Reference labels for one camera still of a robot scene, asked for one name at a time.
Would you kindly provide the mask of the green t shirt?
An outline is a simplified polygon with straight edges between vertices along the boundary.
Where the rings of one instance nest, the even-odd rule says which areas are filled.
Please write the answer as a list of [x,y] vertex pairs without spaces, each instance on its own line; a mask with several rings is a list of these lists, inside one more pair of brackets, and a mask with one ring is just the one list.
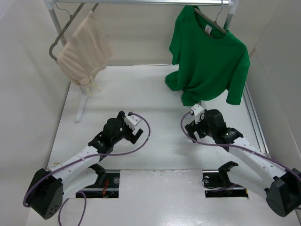
[[184,106],[209,101],[224,91],[226,102],[239,105],[250,66],[247,47],[229,30],[220,31],[197,13],[197,6],[185,6],[178,15],[169,51],[178,70],[168,74],[166,85],[183,91]]

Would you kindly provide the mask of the grey clothes hanger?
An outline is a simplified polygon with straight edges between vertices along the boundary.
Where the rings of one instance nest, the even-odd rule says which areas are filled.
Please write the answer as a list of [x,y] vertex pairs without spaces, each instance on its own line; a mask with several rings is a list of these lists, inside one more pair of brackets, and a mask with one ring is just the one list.
[[216,16],[216,19],[213,21],[212,19],[210,19],[209,17],[207,17],[200,9],[198,8],[194,8],[194,12],[196,12],[198,15],[200,15],[201,17],[203,17],[208,23],[210,23],[212,26],[210,25],[206,25],[205,26],[205,29],[203,29],[204,32],[206,32],[206,34],[211,37],[211,38],[214,38],[212,35],[211,35],[211,30],[212,28],[214,27],[215,29],[219,30],[221,33],[223,34],[227,34],[227,31],[225,29],[223,29],[222,27],[220,27],[218,24],[217,24],[217,19],[219,17],[219,14],[222,12],[223,10],[223,0],[221,0],[221,5],[222,5],[222,8],[220,10],[220,12],[217,14]]

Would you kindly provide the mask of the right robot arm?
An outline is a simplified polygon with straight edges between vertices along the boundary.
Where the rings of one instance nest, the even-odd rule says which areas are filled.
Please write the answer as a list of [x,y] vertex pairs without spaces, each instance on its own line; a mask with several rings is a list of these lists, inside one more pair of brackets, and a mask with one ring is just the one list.
[[239,185],[263,198],[281,217],[301,208],[300,171],[263,155],[241,132],[227,127],[220,111],[194,105],[186,114],[194,116],[194,120],[187,125],[180,121],[188,139],[204,145],[197,139],[210,137],[214,141],[212,146],[222,147],[251,169],[249,172],[243,171],[238,163],[229,161],[220,166],[212,178],[204,174],[205,188],[220,192]]

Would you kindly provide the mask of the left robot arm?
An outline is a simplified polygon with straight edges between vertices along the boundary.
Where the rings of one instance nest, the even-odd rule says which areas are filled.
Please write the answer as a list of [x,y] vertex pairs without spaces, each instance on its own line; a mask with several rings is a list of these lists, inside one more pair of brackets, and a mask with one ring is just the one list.
[[105,169],[99,162],[114,155],[113,148],[119,141],[124,139],[135,144],[143,134],[142,129],[136,129],[141,121],[145,121],[142,116],[124,111],[108,119],[103,130],[78,154],[57,167],[40,169],[34,174],[23,206],[32,208],[43,219],[49,219],[82,188],[91,184],[101,186],[105,180]]

